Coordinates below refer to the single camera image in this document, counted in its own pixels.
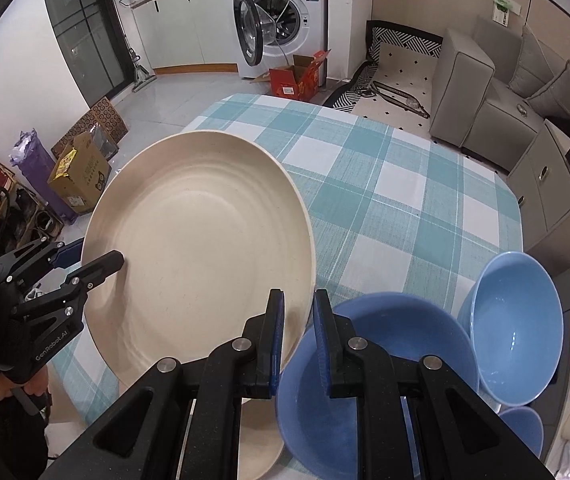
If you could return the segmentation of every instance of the checkered tablecloth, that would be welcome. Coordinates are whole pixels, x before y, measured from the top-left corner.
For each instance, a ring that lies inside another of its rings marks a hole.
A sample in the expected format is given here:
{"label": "checkered tablecloth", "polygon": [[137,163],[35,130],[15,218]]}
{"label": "checkered tablecloth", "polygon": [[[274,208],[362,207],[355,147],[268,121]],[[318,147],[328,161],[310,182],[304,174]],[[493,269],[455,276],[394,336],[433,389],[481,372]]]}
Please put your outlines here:
{"label": "checkered tablecloth", "polygon": [[[311,218],[316,286],[334,305],[396,290],[456,316],[485,264],[522,250],[512,192],[493,171],[442,144],[330,108],[245,94],[185,127],[196,129],[253,140],[285,167]],[[54,366],[87,422],[118,396],[87,330]],[[310,476],[285,452],[268,478]]]}

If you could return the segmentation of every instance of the cabinet handle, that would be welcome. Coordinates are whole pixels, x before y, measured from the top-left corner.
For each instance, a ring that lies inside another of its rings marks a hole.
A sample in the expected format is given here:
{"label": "cabinet handle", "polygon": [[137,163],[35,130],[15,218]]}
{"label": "cabinet handle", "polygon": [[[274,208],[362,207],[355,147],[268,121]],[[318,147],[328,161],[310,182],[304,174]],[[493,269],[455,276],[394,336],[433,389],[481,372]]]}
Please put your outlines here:
{"label": "cabinet handle", "polygon": [[543,179],[550,174],[550,169],[547,166],[543,166],[543,169],[540,170],[539,181],[543,182]]}

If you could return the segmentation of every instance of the beige plate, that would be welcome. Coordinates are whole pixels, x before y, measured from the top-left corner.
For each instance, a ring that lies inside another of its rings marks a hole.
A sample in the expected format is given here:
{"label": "beige plate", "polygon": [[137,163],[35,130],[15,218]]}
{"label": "beige plate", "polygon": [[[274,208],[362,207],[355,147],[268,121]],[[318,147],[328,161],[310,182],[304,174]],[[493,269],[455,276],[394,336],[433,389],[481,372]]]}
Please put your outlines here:
{"label": "beige plate", "polygon": [[[271,288],[285,292],[281,367],[292,356],[316,280],[314,240],[294,183],[258,145],[199,131],[139,153],[100,198],[82,263],[114,249],[125,265],[84,311],[126,386],[162,357],[193,361],[241,335]],[[263,475],[282,450],[273,404],[243,405],[239,478]]]}

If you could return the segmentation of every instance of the human hand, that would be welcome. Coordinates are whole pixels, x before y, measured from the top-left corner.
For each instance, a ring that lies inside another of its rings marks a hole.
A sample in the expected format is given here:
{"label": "human hand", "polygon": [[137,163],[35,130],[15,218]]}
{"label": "human hand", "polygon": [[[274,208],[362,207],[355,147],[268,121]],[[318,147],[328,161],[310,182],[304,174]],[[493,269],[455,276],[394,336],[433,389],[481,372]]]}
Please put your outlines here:
{"label": "human hand", "polygon": [[28,395],[35,395],[40,397],[47,391],[47,385],[49,384],[49,372],[47,367],[44,366],[36,372],[29,381],[24,384],[16,384],[9,380],[5,374],[0,374],[0,400],[6,399],[12,396],[12,388],[18,388],[22,386],[25,393]]}

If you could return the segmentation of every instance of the purple bag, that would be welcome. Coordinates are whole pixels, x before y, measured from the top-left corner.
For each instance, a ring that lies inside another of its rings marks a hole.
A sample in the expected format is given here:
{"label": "purple bag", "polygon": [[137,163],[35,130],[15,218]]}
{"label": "purple bag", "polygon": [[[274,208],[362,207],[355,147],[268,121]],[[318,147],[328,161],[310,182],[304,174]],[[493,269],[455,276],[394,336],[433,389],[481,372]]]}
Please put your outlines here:
{"label": "purple bag", "polygon": [[12,166],[18,166],[31,186],[60,219],[68,224],[76,221],[78,214],[47,185],[56,162],[43,147],[36,130],[20,132],[20,140],[12,148],[9,160]]}

